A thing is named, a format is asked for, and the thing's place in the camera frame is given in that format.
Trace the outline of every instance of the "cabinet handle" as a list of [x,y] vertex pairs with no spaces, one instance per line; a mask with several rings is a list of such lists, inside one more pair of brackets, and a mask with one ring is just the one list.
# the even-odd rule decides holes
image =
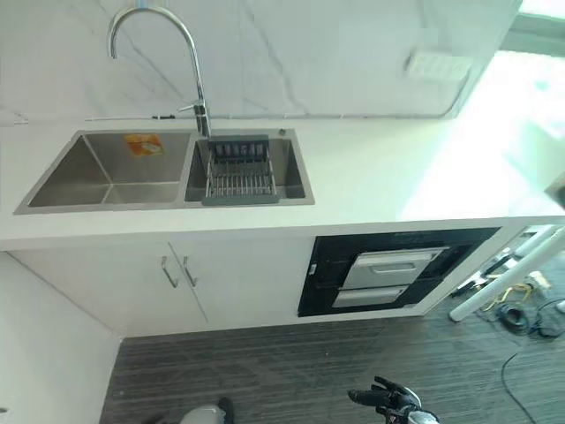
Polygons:
[[169,271],[167,270],[167,256],[163,256],[161,258],[161,269],[162,269],[162,272],[165,273],[165,276],[167,276],[167,279],[169,280],[170,285],[172,285],[173,288],[176,289],[178,287],[178,278],[173,279],[170,276]]
[[192,287],[196,287],[198,283],[198,278],[192,278],[190,271],[188,270],[188,256],[183,257],[183,268],[185,269],[186,276],[188,277],[188,282]]
[[413,263],[399,263],[391,264],[390,268],[386,268],[384,265],[379,267],[370,267],[371,272],[374,274],[387,274],[389,272],[413,272],[416,266]]

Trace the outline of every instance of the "white marble wall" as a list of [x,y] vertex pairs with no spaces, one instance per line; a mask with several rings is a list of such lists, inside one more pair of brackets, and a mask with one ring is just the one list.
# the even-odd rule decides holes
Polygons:
[[[174,113],[196,98],[190,57],[162,17],[138,14],[106,52],[129,0],[3,0],[0,125]],[[471,84],[515,0],[153,0],[196,39],[214,115],[433,115],[457,84],[408,79],[415,48],[473,56]]]

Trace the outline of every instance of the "white countertop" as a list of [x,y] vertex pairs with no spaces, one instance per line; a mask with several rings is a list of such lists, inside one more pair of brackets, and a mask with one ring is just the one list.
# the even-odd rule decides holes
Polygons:
[[14,209],[80,129],[193,130],[176,121],[76,121],[0,128],[3,250],[212,236],[565,223],[563,210],[493,148],[489,130],[459,119],[215,120],[213,128],[293,128],[312,206],[197,208],[15,216]]

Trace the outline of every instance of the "dishwasher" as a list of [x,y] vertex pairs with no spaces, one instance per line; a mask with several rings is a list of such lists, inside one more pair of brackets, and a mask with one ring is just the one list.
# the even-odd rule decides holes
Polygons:
[[298,316],[411,307],[498,228],[316,238]]

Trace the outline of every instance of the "gray wood-grain floor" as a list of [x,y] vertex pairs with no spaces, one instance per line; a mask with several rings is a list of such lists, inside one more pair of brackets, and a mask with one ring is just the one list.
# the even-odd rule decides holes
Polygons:
[[[551,297],[565,295],[565,254],[543,271]],[[380,423],[346,394],[374,375],[409,385],[444,424],[525,424],[501,386],[501,366],[517,351],[508,386],[538,424],[565,423],[565,336],[515,337],[477,316],[454,324],[447,312],[459,301],[423,318],[126,339],[101,424],[140,424],[158,412],[179,421],[221,396],[233,399],[237,424]]]

